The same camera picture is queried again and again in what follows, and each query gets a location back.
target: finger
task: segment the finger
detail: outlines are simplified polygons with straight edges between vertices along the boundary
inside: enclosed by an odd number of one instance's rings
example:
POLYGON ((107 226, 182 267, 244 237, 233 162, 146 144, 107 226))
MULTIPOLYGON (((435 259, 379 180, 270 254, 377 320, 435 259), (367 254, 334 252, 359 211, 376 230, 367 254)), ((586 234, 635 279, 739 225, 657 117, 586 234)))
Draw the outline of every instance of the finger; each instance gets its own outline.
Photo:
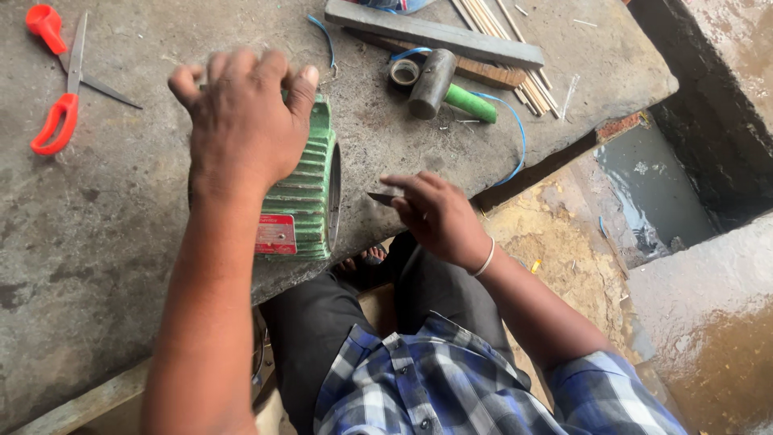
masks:
POLYGON ((175 95, 177 101, 189 111, 201 95, 196 81, 201 78, 204 68, 201 65, 180 65, 169 76, 169 90, 175 95))
POLYGON ((288 97, 285 104, 296 120, 302 125, 308 124, 308 117, 312 113, 312 106, 317 93, 319 71, 308 65, 292 80, 288 89, 288 97))
POLYGON ((439 176, 429 172, 429 171, 420 171, 418 174, 416 174, 418 177, 420 177, 422 180, 426 181, 427 183, 437 187, 438 189, 442 187, 446 187, 450 185, 450 183, 446 180, 443 180, 439 176))
POLYGON ((223 75, 223 70, 226 68, 227 61, 227 54, 220 51, 212 53, 206 65, 206 82, 208 84, 215 84, 220 79, 220 76, 223 75))
POLYGON ((392 207, 400 215, 400 220, 408 227, 414 234, 427 233, 429 231, 428 223, 422 218, 422 213, 411 207, 410 203, 405 198, 394 197, 392 198, 392 207))
POLYGON ((282 89, 289 91, 292 87, 292 81, 295 79, 295 75, 298 74, 298 70, 292 65, 288 66, 287 73, 282 77, 282 89))
POLYGON ((382 175, 381 183, 399 187, 405 191, 405 198, 422 211, 436 207, 439 200, 437 187, 415 175, 382 175))
POLYGON ((246 47, 239 47, 228 58, 223 75, 232 80, 239 80, 252 72, 256 62, 257 58, 252 50, 246 47))
POLYGON ((255 84, 267 91, 281 90, 281 81, 288 70, 288 61, 281 51, 269 50, 263 53, 260 63, 250 77, 255 84))

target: hand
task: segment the hand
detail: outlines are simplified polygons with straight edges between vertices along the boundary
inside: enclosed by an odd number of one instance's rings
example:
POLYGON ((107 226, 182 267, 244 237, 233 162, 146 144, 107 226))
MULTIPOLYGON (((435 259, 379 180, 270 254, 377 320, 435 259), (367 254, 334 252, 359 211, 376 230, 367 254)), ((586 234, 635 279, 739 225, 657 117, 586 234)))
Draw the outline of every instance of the hand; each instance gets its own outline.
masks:
POLYGON ((381 182, 404 190, 404 197, 392 199, 392 207, 429 252, 470 273, 483 266, 491 252, 491 238, 461 189, 425 171, 382 175, 381 182))
POLYGON ((319 72, 306 66, 296 75, 281 52, 257 59, 242 48, 210 57, 204 91, 196 85, 202 74, 200 65, 183 65, 169 78, 193 121, 194 194, 260 207, 268 188, 301 159, 319 72))

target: bracelet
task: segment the bracelet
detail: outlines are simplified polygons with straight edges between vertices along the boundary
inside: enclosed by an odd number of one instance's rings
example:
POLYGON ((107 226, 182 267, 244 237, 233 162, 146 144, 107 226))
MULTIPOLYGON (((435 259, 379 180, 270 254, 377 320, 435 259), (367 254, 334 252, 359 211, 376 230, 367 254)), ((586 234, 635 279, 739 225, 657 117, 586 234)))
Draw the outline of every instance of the bracelet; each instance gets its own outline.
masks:
POLYGON ((491 252, 489 252, 489 257, 485 260, 485 263, 483 263, 483 267, 481 267, 477 272, 470 273, 470 276, 475 278, 476 276, 480 275, 485 271, 485 268, 489 267, 489 263, 491 262, 491 259, 494 258, 494 247, 496 247, 496 242, 494 241, 494 238, 491 237, 491 252))

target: plaid shirt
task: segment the plaid shirt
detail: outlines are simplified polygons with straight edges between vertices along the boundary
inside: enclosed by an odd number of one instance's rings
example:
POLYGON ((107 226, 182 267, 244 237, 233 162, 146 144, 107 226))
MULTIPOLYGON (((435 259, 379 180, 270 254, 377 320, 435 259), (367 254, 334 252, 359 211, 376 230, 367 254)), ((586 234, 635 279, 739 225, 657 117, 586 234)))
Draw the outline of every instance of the plaid shirt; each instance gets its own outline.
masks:
POLYGON ((529 377, 480 337, 432 313, 416 335, 383 341, 355 325, 317 398, 316 433, 685 432, 617 355, 553 371, 555 414, 529 377))

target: hammer head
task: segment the hammer head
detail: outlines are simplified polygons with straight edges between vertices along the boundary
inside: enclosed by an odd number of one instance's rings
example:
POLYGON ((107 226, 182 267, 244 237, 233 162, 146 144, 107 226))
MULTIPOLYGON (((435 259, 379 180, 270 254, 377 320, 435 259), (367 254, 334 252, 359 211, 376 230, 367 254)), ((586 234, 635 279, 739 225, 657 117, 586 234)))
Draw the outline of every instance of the hammer head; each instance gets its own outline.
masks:
POLYGON ((419 119, 438 115, 456 71, 456 56, 445 49, 432 50, 408 99, 408 110, 419 119))

